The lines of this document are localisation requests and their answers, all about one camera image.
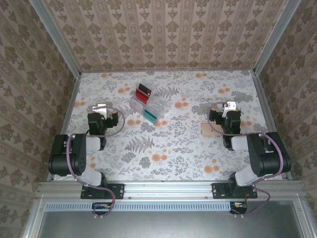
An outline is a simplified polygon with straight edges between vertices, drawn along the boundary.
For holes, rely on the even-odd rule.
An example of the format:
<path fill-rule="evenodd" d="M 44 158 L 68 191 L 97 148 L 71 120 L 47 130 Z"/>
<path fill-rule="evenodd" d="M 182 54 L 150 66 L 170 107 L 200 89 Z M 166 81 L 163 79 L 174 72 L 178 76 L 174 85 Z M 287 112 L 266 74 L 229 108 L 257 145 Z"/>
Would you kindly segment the beige card holder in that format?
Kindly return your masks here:
<path fill-rule="evenodd" d="M 208 123 L 201 123 L 201 135 L 204 137 L 222 136 L 221 133 L 218 133 L 218 131 L 222 132 L 221 125 L 218 125 L 215 123 L 211 123 L 211 124 L 213 128 L 215 128 L 216 130 L 212 129 Z"/>

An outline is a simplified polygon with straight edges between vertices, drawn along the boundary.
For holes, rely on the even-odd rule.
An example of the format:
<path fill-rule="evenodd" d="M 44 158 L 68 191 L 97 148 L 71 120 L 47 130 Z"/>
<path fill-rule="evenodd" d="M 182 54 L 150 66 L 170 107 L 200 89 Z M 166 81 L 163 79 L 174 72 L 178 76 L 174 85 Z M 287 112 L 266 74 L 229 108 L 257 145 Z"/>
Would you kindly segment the aluminium frame post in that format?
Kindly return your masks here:
<path fill-rule="evenodd" d="M 287 0 L 283 11 L 279 15 L 279 18 L 253 67 L 255 75 L 259 75 L 264 68 L 267 60 L 271 56 L 274 48 L 276 47 L 300 3 L 301 0 Z"/>
<path fill-rule="evenodd" d="M 65 60 L 74 78 L 76 80 L 79 79 L 81 75 L 81 70 L 74 56 L 71 53 L 70 47 L 64 40 L 62 31 L 59 30 L 55 20 L 53 19 L 52 14 L 49 12 L 48 8 L 45 6 L 42 0 L 30 0 L 30 3 L 34 8 L 35 12 L 38 14 L 40 20 L 44 24 L 53 42 L 57 46 L 57 49 L 59 50 L 60 54 Z"/>

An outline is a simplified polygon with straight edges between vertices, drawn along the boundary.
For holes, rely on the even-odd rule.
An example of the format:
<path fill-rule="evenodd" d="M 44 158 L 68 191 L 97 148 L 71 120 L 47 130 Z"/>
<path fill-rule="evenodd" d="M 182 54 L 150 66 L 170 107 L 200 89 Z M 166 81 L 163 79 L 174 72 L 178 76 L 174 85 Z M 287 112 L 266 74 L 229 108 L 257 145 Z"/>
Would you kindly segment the clear acrylic organizer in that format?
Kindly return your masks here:
<path fill-rule="evenodd" d="M 160 117 L 163 115 L 164 112 L 163 103 L 159 103 L 159 101 L 151 97 L 151 95 L 149 97 L 147 104 L 142 103 L 139 99 L 136 98 L 136 90 L 130 98 L 130 107 L 133 109 L 133 111 L 137 112 L 141 116 L 143 116 L 144 109 L 147 109 L 155 113 L 158 117 L 157 122 L 159 121 Z"/>

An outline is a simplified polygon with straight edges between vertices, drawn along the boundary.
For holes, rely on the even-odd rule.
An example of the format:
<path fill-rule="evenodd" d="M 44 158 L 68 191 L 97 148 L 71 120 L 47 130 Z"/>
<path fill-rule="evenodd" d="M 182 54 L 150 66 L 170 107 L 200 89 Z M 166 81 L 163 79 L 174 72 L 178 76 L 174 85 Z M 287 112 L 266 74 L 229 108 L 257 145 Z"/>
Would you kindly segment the grey metal panel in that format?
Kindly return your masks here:
<path fill-rule="evenodd" d="M 48 212 L 38 238 L 303 238 L 292 210 L 249 217 L 227 212 Z"/>

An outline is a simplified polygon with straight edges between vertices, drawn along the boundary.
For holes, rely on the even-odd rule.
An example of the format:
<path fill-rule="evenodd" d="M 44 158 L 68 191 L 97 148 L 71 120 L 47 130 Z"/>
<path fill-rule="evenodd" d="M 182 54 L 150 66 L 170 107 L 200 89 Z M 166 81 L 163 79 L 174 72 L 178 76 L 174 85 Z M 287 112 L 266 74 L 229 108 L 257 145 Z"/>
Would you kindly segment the aluminium table side rail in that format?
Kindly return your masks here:
<path fill-rule="evenodd" d="M 262 113 L 265 119 L 266 127 L 268 131 L 277 131 L 266 95 L 264 92 L 264 88 L 262 86 L 261 79 L 258 74 L 254 73 L 253 71 L 251 71 L 251 73 L 252 73 L 254 86 L 257 92 L 258 100 L 261 105 Z"/>
<path fill-rule="evenodd" d="M 67 134 L 69 122 L 71 119 L 72 111 L 75 105 L 76 97 L 79 92 L 80 83 L 81 83 L 82 73 L 79 73 L 79 76 L 75 79 L 74 87 L 72 90 L 72 94 L 69 100 L 69 104 L 65 113 L 64 121 L 61 127 L 60 134 Z"/>

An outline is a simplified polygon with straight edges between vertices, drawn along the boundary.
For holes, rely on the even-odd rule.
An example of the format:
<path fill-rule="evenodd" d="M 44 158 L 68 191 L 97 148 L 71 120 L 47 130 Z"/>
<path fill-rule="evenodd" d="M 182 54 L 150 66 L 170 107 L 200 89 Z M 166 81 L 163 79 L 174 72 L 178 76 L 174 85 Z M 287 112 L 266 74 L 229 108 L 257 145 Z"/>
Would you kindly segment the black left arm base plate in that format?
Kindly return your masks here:
<path fill-rule="evenodd" d="M 123 183 L 109 183 L 107 188 L 111 190 L 115 199 L 123 199 L 125 185 Z M 111 199 L 111 194 L 108 191 L 95 189 L 87 186 L 82 186 L 81 199 Z"/>

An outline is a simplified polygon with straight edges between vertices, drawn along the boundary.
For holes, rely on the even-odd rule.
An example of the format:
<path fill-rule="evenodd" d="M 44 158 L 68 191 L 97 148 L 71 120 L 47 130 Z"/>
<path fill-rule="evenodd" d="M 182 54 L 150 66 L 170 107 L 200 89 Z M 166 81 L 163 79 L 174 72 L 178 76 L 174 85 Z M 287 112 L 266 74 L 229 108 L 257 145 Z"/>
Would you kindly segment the teal card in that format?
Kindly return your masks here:
<path fill-rule="evenodd" d="M 155 113 L 153 113 L 147 109 L 144 109 L 143 116 L 151 123 L 153 123 L 153 124 L 157 123 L 158 117 Z"/>

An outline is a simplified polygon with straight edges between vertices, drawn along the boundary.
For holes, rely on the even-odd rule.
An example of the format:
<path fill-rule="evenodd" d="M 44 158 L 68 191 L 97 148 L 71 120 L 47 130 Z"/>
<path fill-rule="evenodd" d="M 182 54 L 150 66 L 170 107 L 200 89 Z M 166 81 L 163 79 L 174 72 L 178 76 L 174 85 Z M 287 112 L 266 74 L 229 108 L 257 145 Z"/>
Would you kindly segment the dark maroon card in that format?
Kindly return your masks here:
<path fill-rule="evenodd" d="M 148 97 L 151 95 L 152 91 L 150 88 L 146 87 L 143 84 L 139 84 L 138 90 L 141 91 L 143 94 L 147 95 Z"/>

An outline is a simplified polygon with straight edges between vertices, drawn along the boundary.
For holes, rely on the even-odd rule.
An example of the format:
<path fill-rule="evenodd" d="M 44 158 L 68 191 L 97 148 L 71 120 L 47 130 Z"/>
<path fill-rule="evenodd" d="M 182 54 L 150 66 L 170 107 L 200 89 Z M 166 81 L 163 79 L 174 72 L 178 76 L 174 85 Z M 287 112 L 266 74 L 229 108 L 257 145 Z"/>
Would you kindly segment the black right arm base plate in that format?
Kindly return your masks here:
<path fill-rule="evenodd" d="M 228 183 L 217 182 L 211 184 L 212 196 L 214 199 L 256 199 L 258 194 L 252 186 L 237 186 L 232 187 Z"/>

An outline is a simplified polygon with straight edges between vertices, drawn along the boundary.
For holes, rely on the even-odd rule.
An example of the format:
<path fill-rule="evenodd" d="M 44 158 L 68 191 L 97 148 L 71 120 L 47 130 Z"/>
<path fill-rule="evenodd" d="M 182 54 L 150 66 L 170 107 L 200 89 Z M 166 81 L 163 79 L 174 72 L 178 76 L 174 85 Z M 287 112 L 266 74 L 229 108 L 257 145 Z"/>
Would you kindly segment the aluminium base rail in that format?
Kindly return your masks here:
<path fill-rule="evenodd" d="M 121 201 L 204 201 L 213 200 L 211 184 L 216 181 L 124 181 L 124 196 Z M 293 201 L 304 198 L 299 181 L 266 180 L 255 188 L 258 200 Z M 42 182 L 36 199 L 46 201 L 79 201 L 82 185 L 74 181 Z"/>

